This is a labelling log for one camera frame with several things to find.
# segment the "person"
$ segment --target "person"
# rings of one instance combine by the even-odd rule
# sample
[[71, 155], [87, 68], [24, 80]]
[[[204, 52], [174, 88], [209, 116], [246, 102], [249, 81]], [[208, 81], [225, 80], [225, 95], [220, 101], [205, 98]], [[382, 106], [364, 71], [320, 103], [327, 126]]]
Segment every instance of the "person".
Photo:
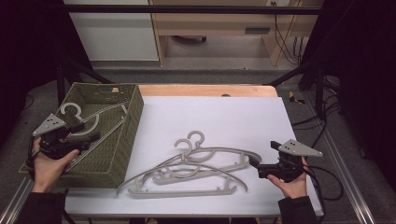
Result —
[[[34, 141], [34, 150], [39, 148], [39, 142], [39, 138]], [[52, 193], [52, 189], [66, 166], [77, 155], [77, 149], [59, 160], [52, 160], [40, 152], [35, 155], [35, 183], [17, 219], [17, 224], [62, 223], [65, 194]], [[285, 195], [285, 199], [278, 202], [283, 224], [318, 222], [307, 196], [305, 173], [289, 183], [281, 181], [274, 175], [268, 175], [267, 178]]]

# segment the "olive green basket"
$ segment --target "olive green basket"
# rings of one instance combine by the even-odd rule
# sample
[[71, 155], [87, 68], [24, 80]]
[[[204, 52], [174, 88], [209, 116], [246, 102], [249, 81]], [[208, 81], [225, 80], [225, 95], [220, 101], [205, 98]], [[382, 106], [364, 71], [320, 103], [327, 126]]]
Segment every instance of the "olive green basket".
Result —
[[[73, 136], [73, 140], [94, 133], [100, 133], [102, 137], [124, 120], [97, 148], [62, 175], [57, 185], [59, 188], [117, 188], [124, 181], [143, 111], [144, 102], [139, 87], [135, 84], [74, 83], [62, 105], [66, 103], [79, 105], [83, 119], [111, 105], [128, 103], [124, 108], [117, 106], [100, 113], [99, 122], [90, 133]], [[56, 116], [68, 127], [79, 123], [75, 117], [77, 113], [77, 109], [69, 105], [65, 108], [65, 114], [58, 109]], [[95, 117], [87, 120], [85, 130], [89, 130], [94, 123]], [[20, 173], [28, 174], [23, 166]]]

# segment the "human hand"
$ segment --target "human hand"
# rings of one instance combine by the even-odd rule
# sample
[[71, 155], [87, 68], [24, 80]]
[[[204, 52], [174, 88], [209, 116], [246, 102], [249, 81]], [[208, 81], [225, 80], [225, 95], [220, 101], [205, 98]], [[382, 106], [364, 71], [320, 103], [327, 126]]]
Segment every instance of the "human hand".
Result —
[[[40, 148], [40, 140], [41, 138], [37, 138], [34, 141], [33, 148]], [[48, 158], [41, 152], [37, 153], [35, 155], [35, 184], [32, 192], [51, 192], [64, 172], [64, 168], [78, 155], [78, 153], [79, 151], [75, 149], [59, 160]]]
[[[308, 165], [302, 157], [303, 164]], [[282, 190], [283, 195], [285, 197], [291, 197], [292, 199], [295, 198], [300, 198], [304, 197], [307, 195], [306, 191], [306, 173], [302, 173], [299, 177], [294, 179], [293, 181], [289, 183], [285, 183], [281, 181], [279, 178], [277, 178], [274, 175], [268, 175], [267, 178], [275, 185], [277, 186], [280, 190]]]

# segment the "white tabletop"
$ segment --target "white tabletop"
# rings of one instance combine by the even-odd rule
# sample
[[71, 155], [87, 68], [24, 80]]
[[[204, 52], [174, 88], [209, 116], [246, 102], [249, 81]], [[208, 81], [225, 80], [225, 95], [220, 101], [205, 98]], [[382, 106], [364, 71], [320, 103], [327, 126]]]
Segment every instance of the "white tabletop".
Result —
[[[295, 139], [282, 99], [278, 97], [185, 97], [146, 96], [126, 179], [153, 168], [184, 150], [174, 143], [191, 131], [205, 134], [202, 147], [234, 147], [258, 153], [262, 163], [275, 164], [278, 153], [271, 141]], [[208, 163], [221, 166], [235, 158], [223, 154]], [[136, 199], [126, 186], [117, 196], [115, 189], [71, 189], [66, 211], [90, 217], [272, 217], [279, 215], [277, 201], [283, 194], [255, 168], [231, 173], [243, 180], [248, 191], [235, 181], [231, 195]], [[224, 178], [212, 176], [181, 184], [145, 186], [149, 190], [222, 188]], [[318, 197], [308, 178], [308, 194], [318, 216]]]

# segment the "black sleeve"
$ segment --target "black sleeve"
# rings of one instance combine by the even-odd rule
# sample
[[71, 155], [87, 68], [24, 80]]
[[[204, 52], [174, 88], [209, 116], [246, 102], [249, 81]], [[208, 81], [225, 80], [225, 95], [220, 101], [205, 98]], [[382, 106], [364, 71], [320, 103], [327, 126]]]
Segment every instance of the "black sleeve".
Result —
[[318, 224], [317, 216], [308, 196], [279, 202], [280, 215], [284, 224]]
[[16, 223], [60, 224], [64, 202], [62, 193], [29, 193]]

